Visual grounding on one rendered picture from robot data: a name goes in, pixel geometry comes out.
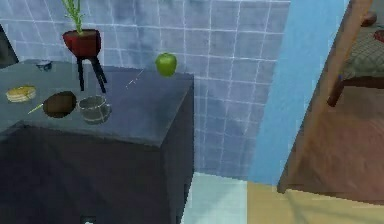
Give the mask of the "green apple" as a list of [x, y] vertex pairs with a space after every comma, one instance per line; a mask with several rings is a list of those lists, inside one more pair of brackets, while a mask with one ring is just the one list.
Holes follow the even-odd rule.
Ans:
[[170, 53], [159, 54], [155, 60], [156, 69], [160, 75], [165, 77], [172, 76], [177, 68], [177, 58]]

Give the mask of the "dark blue kitchen counter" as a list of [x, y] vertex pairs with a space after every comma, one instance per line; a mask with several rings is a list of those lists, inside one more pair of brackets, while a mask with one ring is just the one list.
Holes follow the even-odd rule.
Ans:
[[[193, 176], [193, 78], [107, 67], [103, 93], [91, 67], [80, 90], [77, 67], [34, 61], [0, 70], [0, 224], [181, 224]], [[34, 86], [13, 103], [9, 89]], [[89, 125], [79, 111], [41, 111], [49, 96], [102, 95], [108, 120]]]

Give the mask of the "brown wooden room door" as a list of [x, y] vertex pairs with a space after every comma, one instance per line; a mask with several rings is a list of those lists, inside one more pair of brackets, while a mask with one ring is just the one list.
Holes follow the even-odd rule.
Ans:
[[310, 143], [316, 137], [320, 116], [326, 110], [326, 100], [332, 86], [338, 80], [344, 59], [347, 57], [364, 15], [369, 11], [373, 0], [349, 0], [344, 10], [339, 28], [335, 32], [331, 49], [320, 72], [320, 77], [311, 95], [311, 101], [296, 135], [295, 142], [277, 184], [277, 191], [284, 193], [289, 182], [298, 173], [304, 156], [310, 152]]

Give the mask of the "plant in red pot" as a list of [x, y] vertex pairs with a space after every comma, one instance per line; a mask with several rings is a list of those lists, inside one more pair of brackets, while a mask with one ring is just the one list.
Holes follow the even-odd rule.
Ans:
[[80, 0], [61, 0], [61, 2], [67, 12], [66, 17], [71, 19], [75, 25], [75, 29], [63, 33], [62, 38], [68, 50], [76, 58], [80, 90], [85, 90], [83, 61], [88, 60], [91, 62], [101, 91], [105, 93], [107, 79], [98, 59], [101, 51], [101, 34], [97, 29], [82, 27], [83, 14]]

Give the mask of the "brown frying pan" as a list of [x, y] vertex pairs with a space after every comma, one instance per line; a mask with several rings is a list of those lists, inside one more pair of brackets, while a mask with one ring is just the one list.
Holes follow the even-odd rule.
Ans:
[[48, 97], [43, 103], [29, 111], [29, 114], [43, 109], [51, 118], [64, 118], [69, 115], [77, 105], [77, 98], [72, 91], [62, 91]]

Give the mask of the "small blue white bowl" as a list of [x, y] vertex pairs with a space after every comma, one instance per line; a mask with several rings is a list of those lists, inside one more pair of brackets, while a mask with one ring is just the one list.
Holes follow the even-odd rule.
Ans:
[[50, 71], [52, 69], [52, 62], [49, 60], [41, 60], [36, 64], [40, 71]]

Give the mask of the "round yellow bread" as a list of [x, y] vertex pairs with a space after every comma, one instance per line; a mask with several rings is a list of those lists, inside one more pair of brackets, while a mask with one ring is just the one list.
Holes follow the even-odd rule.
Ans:
[[20, 86], [9, 89], [6, 92], [6, 97], [10, 102], [19, 103], [26, 102], [36, 96], [36, 88], [34, 86]]

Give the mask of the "bed with checked blanket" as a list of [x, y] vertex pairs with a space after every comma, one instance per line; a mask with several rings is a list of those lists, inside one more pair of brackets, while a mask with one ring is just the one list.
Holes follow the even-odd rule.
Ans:
[[345, 87], [384, 89], [384, 25], [377, 22], [376, 12], [364, 16], [327, 100], [329, 106], [336, 106]]

